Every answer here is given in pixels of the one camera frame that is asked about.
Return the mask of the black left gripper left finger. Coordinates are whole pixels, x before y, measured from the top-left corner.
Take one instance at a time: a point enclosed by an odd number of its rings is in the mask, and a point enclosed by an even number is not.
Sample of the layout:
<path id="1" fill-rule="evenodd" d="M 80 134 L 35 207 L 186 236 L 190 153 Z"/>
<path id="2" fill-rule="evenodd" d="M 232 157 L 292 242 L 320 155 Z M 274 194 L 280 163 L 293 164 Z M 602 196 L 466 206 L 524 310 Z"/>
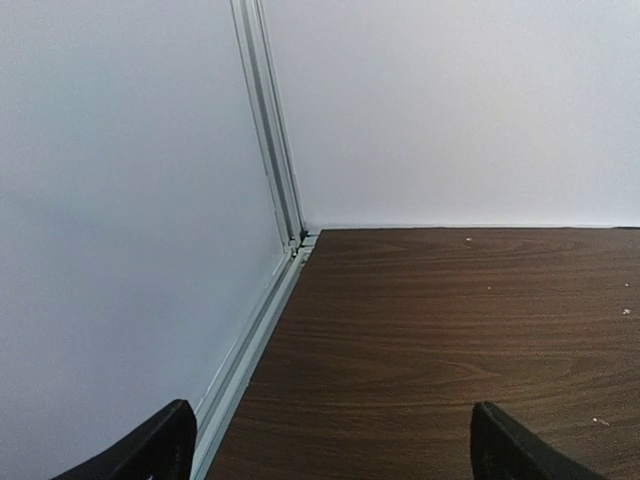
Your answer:
<path id="1" fill-rule="evenodd" d="M 56 478 L 188 480 L 196 434 L 197 422 L 190 404 L 176 399 L 108 449 Z"/>

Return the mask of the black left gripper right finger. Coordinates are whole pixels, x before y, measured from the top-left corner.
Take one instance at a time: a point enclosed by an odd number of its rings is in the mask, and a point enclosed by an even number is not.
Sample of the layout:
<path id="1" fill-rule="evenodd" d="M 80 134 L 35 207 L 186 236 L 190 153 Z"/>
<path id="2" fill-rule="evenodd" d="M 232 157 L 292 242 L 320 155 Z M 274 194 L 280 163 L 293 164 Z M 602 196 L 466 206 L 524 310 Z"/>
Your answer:
<path id="1" fill-rule="evenodd" d="M 475 479 L 600 479 L 602 476 L 541 440 L 491 402 L 471 416 L 471 466 Z"/>

